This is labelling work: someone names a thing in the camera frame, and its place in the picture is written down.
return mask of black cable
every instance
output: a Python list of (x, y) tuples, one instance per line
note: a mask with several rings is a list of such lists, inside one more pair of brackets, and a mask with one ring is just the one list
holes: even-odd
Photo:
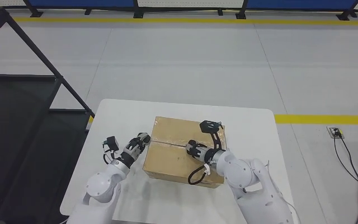
[(203, 173), (202, 176), (201, 176), (201, 178), (200, 178), (198, 181), (196, 181), (196, 182), (191, 182), (191, 178), (194, 176), (194, 174), (196, 174), (197, 172), (199, 172), (199, 171), (200, 171), (201, 169), (203, 169), (204, 167), (205, 167), (205, 166), (202, 165), (202, 166), (200, 166), (199, 168), (197, 168), (196, 170), (194, 170), (193, 172), (191, 172), (191, 174), (188, 176), (188, 183), (189, 183), (190, 185), (196, 185), (196, 184), (200, 183), (200, 182), (204, 179), (206, 173)]
[(336, 147), (336, 136), (333, 137), (333, 141), (334, 141), (334, 143), (335, 143), (336, 155), (337, 155), (339, 161), (341, 162), (343, 168), (349, 173), (349, 175), (351, 175), (351, 176), (353, 177), (353, 179), (355, 179), (356, 181), (358, 181), (358, 179), (355, 178), (355, 177), (348, 171), (348, 169), (346, 168), (346, 166), (345, 166), (345, 165), (343, 164), (343, 162), (341, 161), (340, 156), (338, 155), (337, 147)]
[(357, 171), (356, 171), (356, 168), (355, 168), (354, 165), (353, 165), (351, 152), (349, 151), (349, 149), (348, 149), (348, 147), (347, 147), (345, 141), (343, 140), (343, 138), (342, 138), (342, 137), (340, 137), (340, 138), (341, 138), (341, 140), (342, 140), (343, 144), (345, 145), (346, 150), (347, 150), (347, 152), (348, 152), (349, 160), (350, 160), (350, 162), (351, 162), (351, 166), (352, 166), (352, 168), (353, 168), (353, 171), (354, 171), (354, 173), (356, 174), (356, 176), (358, 177), (358, 173), (357, 173)]

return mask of black metal frame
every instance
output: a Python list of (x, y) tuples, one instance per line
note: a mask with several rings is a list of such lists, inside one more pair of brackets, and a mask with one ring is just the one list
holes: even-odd
[(29, 0), (23, 0), (26, 7), (31, 11), (32, 15), (30, 17), (41, 17), (44, 12), (39, 12), (35, 7), (31, 5)]
[[(56, 97), (56, 94), (58, 90), (60, 89), (60, 86), (62, 84), (62, 81), (59, 79), (56, 79), (54, 76), (36, 76), (36, 75), (30, 75), (30, 74), (15, 74), (15, 75), (9, 75), (9, 74), (0, 74), (0, 80), (6, 80), (6, 81), (53, 81), (54, 82), (54, 89), (51, 93), (51, 95), (47, 98), (47, 100), (44, 102), (42, 108), (40, 111), (36, 114), (36, 117), (34, 118), (34, 122), (32, 123), (26, 138), (23, 141), (23, 144), (21, 146), (20, 152), (26, 153), (29, 145), (31, 144), (32, 140), (37, 135), (37, 130), (40, 128), (42, 124), (43, 118), (47, 115), (49, 108), (51, 107), (51, 104), (53, 100)], [(26, 156), (18, 156), (16, 157), (14, 163), (11, 166), (10, 172), (6, 175), (6, 181), (4, 181), (4, 187), (0, 191), (0, 206), (2, 205), (3, 201), (2, 199), (4, 196), (8, 193), (10, 190), (13, 180), (16, 177), (16, 174), (20, 170), (21, 166), (19, 164), (22, 164)]]
[(246, 19), (245, 10), (247, 8), (247, 3), (248, 3), (248, 0), (244, 0), (244, 2), (242, 3), (242, 8), (241, 8), (240, 12), (235, 14), (237, 19), (240, 19), (240, 20)]
[(54, 74), (54, 76), (60, 81), (61, 84), (76, 98), (76, 100), (83, 106), (83, 108), (90, 113), (92, 117), (95, 117), (94, 112), (87, 106), (87, 104), (81, 99), (71, 85), (65, 80), (65, 78), (57, 71), (48, 58), (41, 52), (36, 44), (29, 38), (29, 36), (22, 30), (22, 28), (15, 22), (10, 14), (4, 9), (0, 8), (0, 18), (3, 18), (10, 27), (17, 33), (17, 35), (29, 46), (29, 48), (39, 57), (39, 59), (48, 67), (48, 69)]
[(345, 10), (342, 14), (336, 16), (343, 21), (349, 21), (349, 15), (351, 15), (353, 18), (357, 18), (357, 14), (354, 12), (354, 8), (357, 6), (357, 4), (358, 0), (356, 0), (348, 10)]
[(134, 6), (133, 7), (68, 7), (68, 6), (6, 6), (4, 8), (7, 9), (20, 9), (20, 8), (29, 8), (31, 11), (32, 9), (77, 9), (77, 10), (85, 10), (85, 15), (89, 15), (92, 10), (105, 10), (105, 11), (122, 11), (122, 12), (134, 12), (133, 18), (143, 18), (143, 15), (145, 12), (178, 12), (178, 11), (205, 11), (205, 10), (217, 10), (218, 15), (222, 16), (224, 10), (234, 10), (239, 11), (239, 13), (236, 13), (235, 16), (237, 19), (245, 19), (245, 12), (246, 10), (253, 10), (253, 11), (303, 11), (303, 12), (337, 12), (337, 11), (343, 11), (344, 15), (337, 15), (338, 18), (346, 18), (346, 16), (351, 15), (352, 17), (356, 17), (356, 13), (358, 10), (355, 10), (356, 3), (353, 7), (350, 9), (342, 9), (342, 8), (335, 8), (335, 9), (326, 9), (326, 8), (247, 8), (248, 0), (244, 0), (243, 6), (241, 8), (217, 8), (217, 7), (210, 7), (210, 8), (204, 8), (204, 7), (191, 7), (191, 8), (183, 8), (183, 7), (139, 7), (138, 1), (134, 0)]

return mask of yellow floor line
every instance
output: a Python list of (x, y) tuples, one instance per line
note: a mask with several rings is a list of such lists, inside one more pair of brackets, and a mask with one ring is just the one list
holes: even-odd
[(358, 125), (358, 115), (275, 114), (276, 124), (346, 124)]
[(340, 20), (236, 20), (221, 18), (29, 18), (15, 17), (16, 22), (132, 22), (132, 23), (215, 23), (215, 24), (287, 24), (287, 25), (349, 25), (358, 21)]

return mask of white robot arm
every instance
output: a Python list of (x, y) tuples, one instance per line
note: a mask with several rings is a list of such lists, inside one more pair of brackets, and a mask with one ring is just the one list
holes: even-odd
[[(104, 172), (98, 172), (90, 177), (85, 193), (81, 196), (81, 201), (75, 205), (67, 224), (111, 223), (121, 192), (120, 182), (127, 177), (131, 165), (149, 142), (150, 136), (147, 133), (139, 133), (126, 145), (118, 158), (113, 158)], [(99, 204), (90, 202), (91, 198)]]
[[(236, 203), (248, 224), (290, 224), (293, 217), (288, 204), (283, 199), (281, 192), (272, 180), (268, 169), (258, 159), (239, 160), (230, 151), (221, 149), (220, 139), (217, 131), (221, 123), (204, 121), (200, 128), (204, 133), (210, 133), (214, 148), (190, 140), (186, 150), (193, 158), (210, 165), (216, 172), (225, 177), (230, 186)], [(189, 176), (189, 184), (199, 183), (202, 178), (192, 183)], [(255, 192), (246, 192), (245, 188), (261, 183), (262, 189)]]
[[(239, 160), (230, 151), (222, 150), (217, 134), (219, 126), (221, 126), (220, 123), (202, 122), (200, 128), (202, 132), (211, 134), (214, 148), (207, 148), (207, 146), (191, 140), (186, 145), (187, 153), (210, 165), (220, 176), (225, 177), (248, 224), (293, 224), (290, 209), (264, 164), (258, 159)], [(98, 172), (88, 180), (81, 201), (76, 204), (67, 224), (111, 223), (121, 191), (120, 182), (126, 178), (131, 165), (137, 160), (149, 141), (148, 134), (139, 133), (127, 144), (118, 158), (114, 158), (112, 151), (113, 160), (107, 165), (104, 172)], [(188, 182), (197, 184), (205, 175), (206, 173), (194, 183), (191, 182), (192, 175), (190, 175)], [(259, 182), (262, 189), (246, 192), (246, 187)]]

